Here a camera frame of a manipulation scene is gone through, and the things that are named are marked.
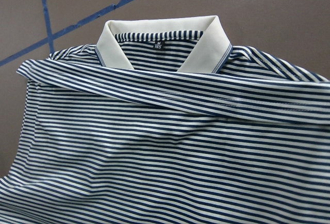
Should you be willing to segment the blue white striped polo shirt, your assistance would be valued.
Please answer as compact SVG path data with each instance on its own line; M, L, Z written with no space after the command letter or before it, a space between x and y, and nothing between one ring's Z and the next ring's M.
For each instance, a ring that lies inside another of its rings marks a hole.
M217 16L108 21L17 72L1 223L329 223L329 80Z

